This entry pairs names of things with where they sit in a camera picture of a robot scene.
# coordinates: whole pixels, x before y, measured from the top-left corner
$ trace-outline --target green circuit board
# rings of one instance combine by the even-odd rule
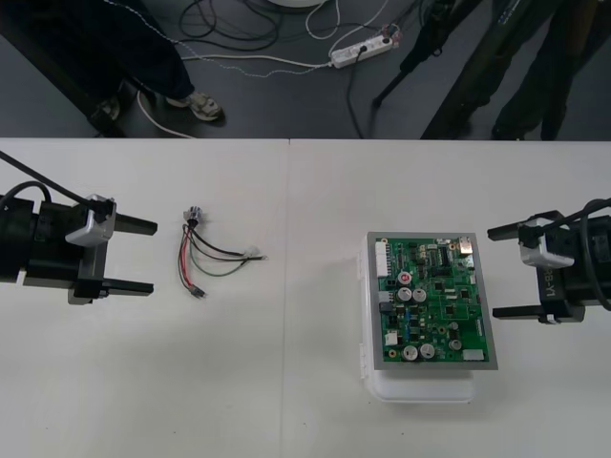
[[[388,273],[378,276],[384,361],[488,362],[471,240],[376,242]]]

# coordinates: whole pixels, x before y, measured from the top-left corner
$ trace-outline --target power strip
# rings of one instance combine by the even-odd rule
[[[362,47],[367,48],[367,50],[361,53],[359,62],[392,49],[392,40],[384,36],[375,36],[362,43],[357,43],[348,48],[334,51],[331,53],[331,63],[333,67],[341,69],[342,67],[353,64]]]

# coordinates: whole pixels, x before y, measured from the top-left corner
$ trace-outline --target table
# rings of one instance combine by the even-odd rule
[[[367,231],[473,231],[490,306],[533,303],[534,271],[514,242],[490,242],[486,230],[607,197],[604,143],[0,140],[0,149],[159,223],[153,238],[117,235],[109,250],[107,275],[154,282],[150,298],[74,307],[64,291],[0,285],[7,456],[606,450],[606,312],[563,326],[494,320],[499,370],[475,373],[470,405],[386,405],[359,381],[355,266]],[[0,167],[3,189],[21,180]],[[210,215],[212,240],[258,244],[270,257],[202,280],[204,302],[183,293],[174,267],[191,204]]]

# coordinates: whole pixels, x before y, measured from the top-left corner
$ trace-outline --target white cable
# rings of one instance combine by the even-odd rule
[[[193,51],[193,49],[185,44],[182,43],[181,41],[175,40],[174,38],[170,38],[166,35],[164,35],[163,33],[161,33],[160,31],[158,31],[155,27],[153,27],[152,25],[150,25],[148,22],[146,22],[146,19],[144,19],[144,17],[142,16],[142,14],[140,14],[138,11],[134,10],[133,8],[130,8],[126,5],[122,5],[120,3],[115,3],[112,0],[102,0],[104,3],[107,3],[108,5],[112,5],[113,7],[119,7],[119,8],[124,8],[125,10],[132,12],[133,14],[135,14],[137,17],[140,18],[140,20],[146,25],[146,27],[148,27],[149,29],[151,29],[152,31],[154,31],[157,35],[159,35],[161,38],[163,38],[164,40],[169,41],[170,43],[174,44],[174,45],[181,45],[182,47],[184,47],[187,51],[189,51],[190,53],[193,54],[194,57],[196,57],[198,60],[201,60],[203,62],[213,62],[215,64],[217,64],[219,67],[221,67],[222,69],[225,70],[237,70],[238,72],[240,72],[241,74],[243,74],[244,76],[250,76],[252,78],[268,78],[269,76],[271,76],[272,74],[276,74],[276,73],[288,73],[288,74],[306,74],[306,73],[310,73],[310,72],[314,72],[315,70],[321,69],[324,66],[321,67],[314,67],[314,68],[309,68],[308,70],[305,70],[303,72],[293,72],[292,70],[273,70],[269,73],[266,74],[256,74],[256,73],[248,73],[245,72],[244,70],[242,70],[240,67],[227,67],[223,64],[220,64],[219,62],[212,60],[212,59],[207,59],[205,57],[201,57],[199,56],[195,51]]]
[[[333,46],[331,46],[331,49],[328,50],[328,55],[329,57],[331,56],[331,53],[335,50],[335,48],[337,47],[337,45],[339,45],[342,41],[344,41],[346,38],[348,38],[349,36],[351,36],[353,33],[356,33],[362,29],[364,29],[366,26],[368,26],[369,24],[371,24],[373,21],[375,21],[378,16],[382,13],[382,11],[384,10],[384,8],[386,7],[386,5],[389,3],[389,0],[384,0],[384,4],[382,5],[382,8],[380,8],[380,10],[378,10],[378,12],[375,13],[375,15],[369,20],[367,21],[365,24],[363,24],[362,26],[357,27],[356,29],[349,31],[348,33],[346,33],[344,36],[342,36],[341,38],[339,38],[335,43],[333,43]]]
[[[338,29],[340,28],[340,24],[342,22],[342,16],[340,15],[340,0],[335,0],[335,11],[337,12],[337,23],[335,24],[335,29],[333,29],[333,31],[329,34],[329,35],[325,35],[325,36],[320,36],[320,35],[315,35],[310,29],[309,29],[309,19],[310,17],[312,17],[312,15],[318,11],[320,8],[323,7],[323,5],[327,2],[328,0],[323,0],[323,2],[316,7],[314,10],[311,11],[311,13],[307,16],[307,18],[305,19],[305,29],[307,30],[307,33],[309,33],[309,36],[311,36],[312,38],[314,38],[315,40],[327,40],[329,39],[331,36],[333,36],[335,33],[337,33]]]
[[[306,67],[308,69],[322,69],[323,67],[330,67],[332,64],[327,62],[326,64],[306,64],[306,62],[295,62],[294,60],[282,59],[281,57],[274,57],[273,55],[225,55],[225,54],[206,54],[206,55],[193,55],[189,57],[183,57],[182,60],[200,60],[200,59],[265,59],[275,60],[276,62],[282,62],[284,64],[296,65],[298,67]]]
[[[140,109],[142,110],[142,112],[144,113],[144,115],[148,118],[149,121],[151,121],[153,124],[155,124],[156,127],[158,127],[159,129],[161,129],[163,132],[167,132],[168,134],[172,134],[175,136],[181,136],[182,138],[194,138],[194,136],[190,136],[187,134],[181,134],[180,132],[176,132],[173,131],[172,129],[168,129],[167,127],[163,127],[161,124],[159,124],[158,122],[156,122],[149,114],[148,112],[144,109],[144,106],[142,105],[142,100],[140,99],[140,95],[141,92],[138,91],[136,98],[137,98],[137,104],[139,105]]]

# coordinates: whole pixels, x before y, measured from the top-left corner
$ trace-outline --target electrolytic capacitor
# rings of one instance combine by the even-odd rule
[[[397,291],[397,299],[401,302],[407,302],[411,299],[411,290],[409,288],[401,288]]]
[[[450,347],[451,350],[458,351],[459,349],[462,348],[462,342],[458,340],[453,340],[453,341],[450,341],[450,343],[448,343],[448,346]]]
[[[397,281],[399,284],[403,286],[407,286],[411,283],[411,273],[410,272],[401,272],[397,277]]]
[[[414,289],[413,293],[411,293],[411,297],[416,302],[424,302],[427,299],[427,292],[421,288]]]
[[[435,347],[430,343],[425,343],[424,345],[420,346],[420,354],[425,360],[429,360],[435,356]]]
[[[418,359],[418,349],[413,345],[408,345],[401,351],[401,356],[405,361],[416,361]]]

